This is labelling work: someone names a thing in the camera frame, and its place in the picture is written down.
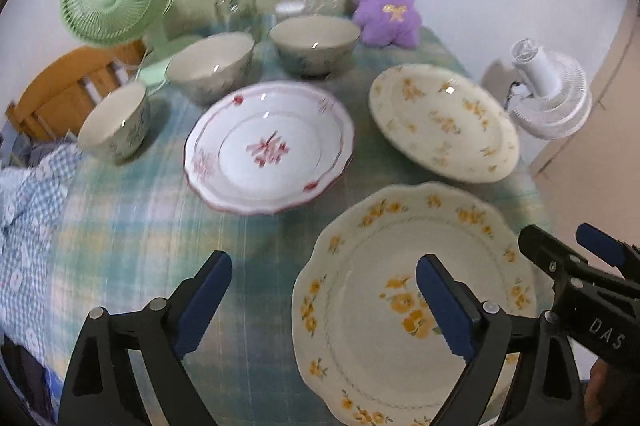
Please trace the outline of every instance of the green checkered tablecloth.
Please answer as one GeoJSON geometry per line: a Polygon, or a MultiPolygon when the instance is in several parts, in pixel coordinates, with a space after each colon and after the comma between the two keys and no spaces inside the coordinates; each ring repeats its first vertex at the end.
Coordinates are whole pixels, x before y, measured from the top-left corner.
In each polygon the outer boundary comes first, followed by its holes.
{"type": "MultiPolygon", "coordinates": [[[[395,150],[367,107],[370,84],[402,63],[430,63],[465,74],[428,30],[417,51],[358,46],[355,65],[315,84],[340,99],[356,127],[353,160],[313,202],[273,216],[237,216],[208,208],[182,171],[184,142],[203,110],[166,86],[150,98],[152,130],[140,153],[115,167],[86,156],[68,195],[52,243],[47,364],[61,377],[85,316],[141,309],[168,296],[200,268],[211,251],[227,251],[234,277],[200,348],[185,368],[221,425],[339,424],[302,382],[291,338],[293,284],[322,229],[355,202],[393,183],[443,180],[395,150]]],[[[286,78],[273,45],[257,45],[250,80],[286,78]]],[[[515,232],[548,228],[540,196],[519,164],[495,184],[460,185],[494,204],[515,232]]],[[[142,364],[140,358],[134,365],[142,364]]],[[[143,398],[164,424],[146,377],[143,398]]]]}

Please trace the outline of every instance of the large floral plate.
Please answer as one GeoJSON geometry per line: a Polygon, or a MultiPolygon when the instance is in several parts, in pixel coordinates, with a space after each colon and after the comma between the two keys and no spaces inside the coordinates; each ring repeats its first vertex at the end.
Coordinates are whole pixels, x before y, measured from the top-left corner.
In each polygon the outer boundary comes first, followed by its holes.
{"type": "Polygon", "coordinates": [[[258,83],[200,118],[184,171],[215,209],[272,214],[310,201],[340,176],[353,138],[353,121],[331,94],[304,83],[258,83]]]}
{"type": "Polygon", "coordinates": [[[427,253],[480,301],[537,315],[532,269],[495,208],[440,183],[373,194],[320,234],[293,289],[298,369],[347,425],[425,426],[464,369],[415,282],[427,253]]]}
{"type": "Polygon", "coordinates": [[[508,114],[485,89],[450,70],[388,69],[371,85],[369,107],[396,148],[445,177],[496,182],[518,162],[518,133],[508,114]]]}

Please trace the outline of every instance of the wooden chair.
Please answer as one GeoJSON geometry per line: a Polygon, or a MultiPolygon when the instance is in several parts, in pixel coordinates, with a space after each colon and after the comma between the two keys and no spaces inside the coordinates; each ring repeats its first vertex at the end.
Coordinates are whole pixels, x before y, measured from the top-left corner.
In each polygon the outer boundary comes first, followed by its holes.
{"type": "Polygon", "coordinates": [[[9,104],[7,119],[18,132],[38,141],[64,137],[68,131],[78,135],[96,104],[88,84],[93,84],[100,98],[105,97],[120,86],[114,61],[136,66],[144,51],[141,42],[113,49],[82,47],[71,51],[44,69],[17,104],[9,104]]]}

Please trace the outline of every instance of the plate rim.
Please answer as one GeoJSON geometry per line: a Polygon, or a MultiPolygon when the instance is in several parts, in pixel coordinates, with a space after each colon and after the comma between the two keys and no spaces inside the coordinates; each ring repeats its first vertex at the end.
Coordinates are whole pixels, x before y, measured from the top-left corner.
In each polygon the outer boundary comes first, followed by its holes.
{"type": "MultiPolygon", "coordinates": [[[[343,424],[350,425],[350,426],[351,425],[358,426],[360,422],[357,421],[352,416],[342,413],[343,410],[340,407],[334,406],[333,404],[327,402],[327,400],[324,399],[324,396],[322,396],[322,391],[319,383],[320,380],[316,380],[317,378],[312,377],[308,373],[307,366],[302,366],[302,362],[303,362],[302,351],[305,348],[304,344],[308,342],[308,339],[305,336],[299,335],[296,332],[296,323],[300,321],[299,308],[298,308],[299,305],[297,305],[296,303],[302,300],[302,296],[304,295],[303,293],[307,292],[307,286],[312,280],[312,278],[314,277],[313,275],[310,275],[310,273],[312,273],[312,269],[314,268],[314,264],[319,261],[319,258],[321,256],[326,255],[326,251],[324,249],[321,250],[319,247],[319,244],[320,243],[324,244],[326,242],[326,238],[328,236],[331,236],[332,233],[334,233],[335,229],[338,226],[340,226],[340,223],[349,217],[349,214],[357,212],[358,210],[368,208],[374,202],[379,201],[380,198],[388,199],[390,194],[392,193],[424,191],[425,194],[428,194],[432,189],[435,189],[438,192],[445,192],[445,193],[454,194],[456,196],[462,196],[468,199],[469,203],[474,204],[480,210],[485,211],[487,213],[491,213],[492,217],[495,219],[495,223],[500,225],[502,228],[504,228],[504,231],[513,237],[514,244],[517,246],[517,243],[518,243],[517,236],[513,232],[513,230],[510,228],[510,226],[507,224],[504,218],[504,215],[500,210],[498,210],[494,205],[488,202],[485,202],[482,199],[479,199],[478,197],[474,196],[473,194],[465,190],[461,190],[459,188],[450,186],[448,184],[445,184],[439,181],[428,181],[422,184],[390,184],[368,195],[367,197],[360,200],[359,202],[356,202],[354,205],[348,207],[340,215],[338,215],[336,218],[334,218],[330,223],[326,225],[326,227],[318,235],[318,238],[316,239],[316,242],[314,244],[314,249],[311,253],[311,256],[309,257],[305,266],[300,270],[293,286],[292,296],[291,296],[292,342],[293,342],[294,356],[296,358],[296,366],[298,368],[298,372],[303,382],[307,385],[307,387],[312,392],[314,392],[319,398],[322,399],[322,401],[325,403],[325,405],[327,406],[331,414],[338,421],[343,422],[343,424]]],[[[540,304],[538,302],[538,296],[536,295],[536,290],[535,290],[534,272],[530,264],[525,265],[524,269],[526,269],[528,273],[527,277],[530,279],[531,286],[534,288],[535,301],[533,302],[533,313],[537,315],[539,311],[538,307],[540,304]]],[[[320,353],[323,354],[323,357],[324,357],[324,354],[327,354],[327,347],[325,343],[322,343],[320,351],[321,351],[320,353]]]]}
{"type": "Polygon", "coordinates": [[[518,135],[518,130],[516,129],[513,121],[511,120],[511,117],[502,109],[502,107],[500,106],[500,104],[498,103],[498,101],[494,98],[494,96],[491,95],[491,93],[489,93],[486,89],[482,88],[482,86],[477,85],[473,82],[471,82],[470,79],[466,78],[465,76],[462,76],[461,74],[454,72],[453,70],[449,70],[446,69],[444,67],[438,67],[435,65],[431,65],[431,64],[426,64],[426,63],[407,63],[407,64],[402,64],[402,65],[397,65],[397,66],[393,66],[393,67],[389,67],[388,69],[384,70],[383,72],[381,72],[375,80],[373,80],[373,82],[371,83],[371,86],[369,88],[369,97],[367,99],[368,105],[369,105],[369,112],[371,113],[371,117],[373,118],[373,120],[376,123],[376,126],[378,127],[378,129],[380,130],[380,132],[382,133],[382,135],[385,136],[385,138],[393,145],[394,148],[396,148],[400,153],[402,153],[403,155],[405,155],[406,157],[408,157],[409,159],[411,159],[411,161],[415,162],[416,164],[422,166],[423,168],[426,168],[430,171],[433,171],[434,173],[437,173],[438,175],[441,175],[443,177],[455,180],[455,181],[459,181],[459,182],[466,182],[466,183],[471,183],[471,184],[485,184],[485,183],[494,183],[494,182],[498,182],[500,180],[502,180],[503,178],[508,177],[508,175],[510,175],[513,170],[515,169],[515,167],[518,164],[518,161],[520,159],[520,136],[518,135]],[[511,158],[511,161],[508,162],[508,168],[507,168],[507,173],[503,174],[502,170],[500,170],[499,174],[492,174],[490,172],[487,172],[487,175],[482,175],[481,177],[479,177],[478,175],[475,175],[473,173],[470,173],[467,176],[464,175],[456,175],[456,174],[452,174],[450,171],[448,171],[446,168],[438,166],[437,164],[432,164],[430,162],[428,162],[427,160],[425,160],[423,157],[420,156],[420,154],[417,154],[415,152],[413,152],[411,149],[409,149],[408,146],[406,146],[404,144],[404,142],[402,140],[399,140],[396,136],[394,136],[388,129],[386,129],[385,127],[385,122],[382,121],[381,117],[380,117],[380,111],[374,106],[374,87],[376,86],[376,84],[380,83],[380,78],[382,78],[383,76],[392,73],[393,71],[397,71],[399,72],[402,68],[404,67],[418,67],[418,68],[425,68],[425,69],[431,69],[431,70],[437,70],[437,71],[443,71],[446,72],[447,74],[450,74],[454,79],[456,79],[459,82],[465,83],[466,85],[469,86],[469,88],[472,89],[479,89],[481,92],[483,92],[483,95],[485,96],[485,98],[488,100],[489,104],[492,105],[492,108],[497,107],[500,111],[496,112],[495,110],[493,110],[493,112],[495,113],[495,118],[496,119],[503,119],[500,117],[501,113],[504,113],[506,115],[506,120],[503,121],[503,125],[502,128],[504,129],[504,125],[508,125],[510,127],[510,129],[513,130],[513,136],[514,136],[514,149],[513,150],[507,150],[508,152],[511,152],[511,155],[507,154],[507,158],[511,158]]]}
{"type": "Polygon", "coordinates": [[[212,210],[215,210],[217,212],[223,212],[223,213],[232,213],[232,214],[241,215],[241,216],[274,215],[276,213],[290,210],[295,207],[306,204],[308,202],[311,202],[312,200],[315,200],[316,198],[318,198],[322,193],[327,191],[329,187],[331,187],[340,178],[340,176],[345,172],[345,170],[351,163],[351,160],[353,158],[353,153],[355,150],[355,138],[356,138],[355,125],[353,123],[353,119],[351,118],[351,114],[349,113],[347,108],[344,106],[344,104],[339,99],[337,99],[331,92],[328,92],[327,90],[318,88],[316,86],[309,85],[307,83],[300,83],[296,81],[287,81],[287,80],[268,80],[264,82],[254,83],[253,85],[247,85],[247,86],[244,86],[243,88],[239,88],[238,90],[230,92],[224,98],[212,104],[206,111],[204,111],[203,114],[201,114],[201,116],[198,118],[198,120],[194,123],[193,127],[191,128],[187,138],[185,139],[184,147],[182,148],[182,172],[184,174],[185,180],[188,186],[190,187],[190,189],[194,193],[196,193],[198,198],[200,198],[200,200],[202,200],[212,210]],[[337,110],[338,118],[344,124],[344,130],[345,130],[344,150],[340,155],[338,155],[334,168],[332,168],[332,170],[329,170],[325,174],[327,179],[326,185],[324,187],[319,186],[318,188],[313,189],[311,192],[309,192],[313,194],[312,196],[307,196],[307,197],[302,196],[302,197],[296,198],[295,200],[291,200],[287,204],[269,204],[268,200],[266,202],[261,200],[261,201],[257,201],[254,204],[254,207],[251,209],[243,208],[233,202],[225,203],[224,200],[220,200],[218,197],[216,198],[216,202],[213,202],[212,200],[207,199],[207,196],[203,194],[201,189],[197,187],[191,180],[190,173],[187,167],[187,147],[190,144],[191,137],[194,135],[194,131],[196,130],[196,127],[199,126],[202,120],[214,108],[219,107],[224,102],[233,102],[233,100],[237,96],[242,96],[244,92],[259,88],[260,86],[284,86],[286,88],[293,88],[297,90],[312,91],[315,94],[320,94],[326,97],[327,99],[331,100],[334,103],[333,106],[338,108],[337,110]]]}

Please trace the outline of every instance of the stuffed animal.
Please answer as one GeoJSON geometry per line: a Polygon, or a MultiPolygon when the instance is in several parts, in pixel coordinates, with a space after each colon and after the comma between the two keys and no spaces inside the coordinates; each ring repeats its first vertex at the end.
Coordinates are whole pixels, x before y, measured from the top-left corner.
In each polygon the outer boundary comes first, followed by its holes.
{"type": "Polygon", "coordinates": [[[415,49],[420,43],[422,18],[415,0],[353,0],[358,8],[353,22],[362,31],[362,42],[373,47],[395,43],[415,49]]]}

